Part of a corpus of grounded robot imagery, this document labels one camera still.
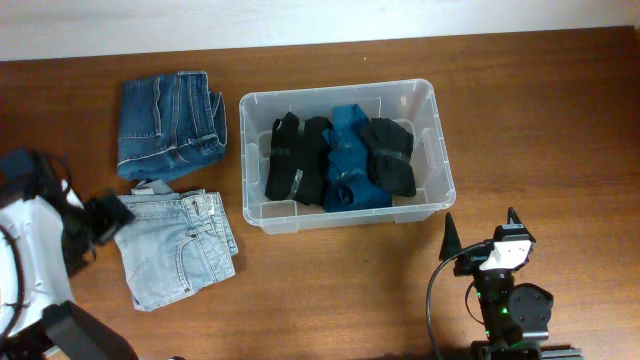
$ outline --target dark blue jeans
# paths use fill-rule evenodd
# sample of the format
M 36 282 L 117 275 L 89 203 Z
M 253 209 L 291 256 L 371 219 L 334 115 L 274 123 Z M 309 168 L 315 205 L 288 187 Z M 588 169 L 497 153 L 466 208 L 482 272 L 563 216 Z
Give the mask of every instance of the dark blue jeans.
M 224 100 L 209 91 L 205 72 L 124 84 L 118 175 L 169 182 L 220 161 L 226 145 Z

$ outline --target clear plastic bin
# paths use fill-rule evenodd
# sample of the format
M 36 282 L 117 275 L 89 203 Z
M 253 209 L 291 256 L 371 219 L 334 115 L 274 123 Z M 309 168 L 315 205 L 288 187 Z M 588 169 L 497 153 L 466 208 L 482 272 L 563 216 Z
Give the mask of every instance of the clear plastic bin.
M 291 111 L 305 121 L 331 119 L 334 106 L 359 104 L 369 118 L 389 118 L 414 135 L 411 166 L 416 196 L 394 196 L 388 208 L 325 213 L 320 206 L 293 200 L 271 201 L 264 195 L 269 174 L 271 127 Z M 250 93 L 240 100 L 242 139 L 242 207 L 251 225 L 268 234 L 330 226 L 421 221 L 453 205 L 456 190 L 440 126 L 433 86 L 424 79 Z

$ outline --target wood grain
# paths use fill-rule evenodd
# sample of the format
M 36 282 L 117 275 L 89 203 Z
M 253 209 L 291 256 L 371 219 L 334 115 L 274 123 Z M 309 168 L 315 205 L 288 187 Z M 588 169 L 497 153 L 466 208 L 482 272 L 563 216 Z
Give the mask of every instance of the wood grain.
M 555 296 L 548 344 L 590 359 L 640 358 L 639 55 L 628 27 L 1 63 L 0 150 L 66 154 L 85 198 L 125 192 L 133 183 L 115 174 L 122 82 L 206 70 L 227 103 L 227 157 L 172 185 L 222 194 L 237 275 L 138 312 L 111 243 L 72 279 L 78 303 L 145 358 L 426 353 L 425 289 L 444 213 L 266 235 L 242 217 L 236 110 L 253 91 L 425 78 L 436 89 L 463 244 L 491 237 L 516 207 L 538 239 L 517 280 Z M 484 337 L 464 308 L 469 282 L 451 269 L 436 282 L 444 347 Z

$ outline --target jeans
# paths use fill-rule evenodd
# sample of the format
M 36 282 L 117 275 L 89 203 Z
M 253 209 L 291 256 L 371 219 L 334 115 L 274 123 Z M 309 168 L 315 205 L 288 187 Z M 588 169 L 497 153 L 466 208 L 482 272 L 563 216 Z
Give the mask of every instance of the jeans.
M 235 275 L 238 253 L 219 193 L 141 183 L 120 200 L 135 215 L 115 237 L 137 310 L 152 311 Z
M 124 84 L 118 175 L 175 180 L 220 161 L 227 145 L 222 94 L 205 72 L 179 72 Z

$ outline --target jeans pocket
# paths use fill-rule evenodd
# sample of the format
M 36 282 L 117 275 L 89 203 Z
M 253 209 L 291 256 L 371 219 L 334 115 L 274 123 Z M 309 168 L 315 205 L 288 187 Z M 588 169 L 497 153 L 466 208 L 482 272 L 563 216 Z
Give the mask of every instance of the jeans pocket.
M 120 113 L 120 139 L 160 136 L 161 77 L 134 80 L 124 86 Z

